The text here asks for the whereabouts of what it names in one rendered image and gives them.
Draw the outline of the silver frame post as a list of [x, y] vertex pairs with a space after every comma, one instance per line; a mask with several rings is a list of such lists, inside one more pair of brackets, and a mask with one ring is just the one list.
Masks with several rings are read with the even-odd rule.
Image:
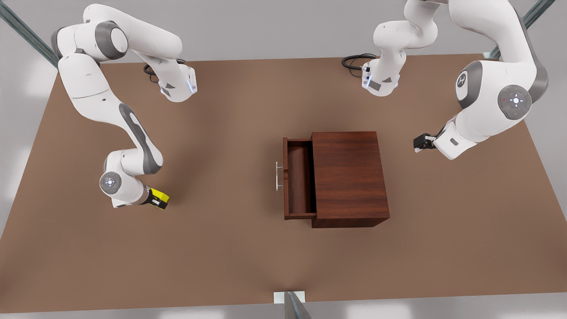
[[16, 13], [10, 9], [5, 2], [0, 0], [0, 18], [14, 31], [16, 31], [32, 48], [41, 54], [51, 65], [58, 69], [59, 58], [51, 47], [44, 42], [34, 31], [30, 29]]
[[[555, 0], [537, 0], [522, 18], [523, 25], [526, 29], [530, 28], [554, 2]], [[501, 58], [501, 52], [497, 45], [490, 52], [483, 52], [482, 56], [484, 60], [496, 61]]]
[[273, 293], [274, 303], [283, 303], [285, 319], [312, 319], [305, 308], [305, 291], [285, 291]]

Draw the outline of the yellow and black box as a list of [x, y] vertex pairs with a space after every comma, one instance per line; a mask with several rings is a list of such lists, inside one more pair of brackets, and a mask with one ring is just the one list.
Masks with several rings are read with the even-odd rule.
[[150, 197], [148, 199], [149, 199], [149, 203], [152, 206], [164, 210], [168, 205], [169, 196], [154, 188], [150, 188]]

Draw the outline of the dark wooden cabinet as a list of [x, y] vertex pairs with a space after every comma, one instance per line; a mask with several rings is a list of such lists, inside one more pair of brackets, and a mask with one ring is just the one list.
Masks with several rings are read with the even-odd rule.
[[317, 216], [312, 228], [373, 227], [389, 219], [376, 132], [312, 133]]

